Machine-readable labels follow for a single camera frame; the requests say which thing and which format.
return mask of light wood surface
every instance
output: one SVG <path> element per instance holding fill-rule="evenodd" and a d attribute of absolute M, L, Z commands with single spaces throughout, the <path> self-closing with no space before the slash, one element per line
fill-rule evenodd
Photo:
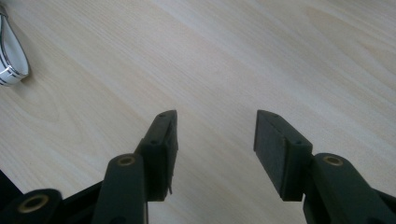
<path fill-rule="evenodd" d="M 396 195 L 396 2 L 3 1 L 32 74 L 0 88 L 0 169 L 64 198 L 178 113 L 150 223 L 305 223 L 253 152 L 257 109 Z"/>

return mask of wooden table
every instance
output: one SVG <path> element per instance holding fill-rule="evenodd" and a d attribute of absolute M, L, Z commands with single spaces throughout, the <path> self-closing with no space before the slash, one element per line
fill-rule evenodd
<path fill-rule="evenodd" d="M 150 223 L 305 223 L 253 152 L 258 109 L 396 195 L 396 2 L 3 1 L 31 65 L 0 88 L 0 169 L 64 198 L 178 113 Z"/>

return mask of tape measure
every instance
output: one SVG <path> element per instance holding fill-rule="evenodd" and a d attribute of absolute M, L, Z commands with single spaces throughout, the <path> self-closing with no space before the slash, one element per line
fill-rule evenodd
<path fill-rule="evenodd" d="M 12 86 L 29 75 L 29 64 L 9 26 L 6 10 L 1 6 L 0 25 L 0 85 Z"/>

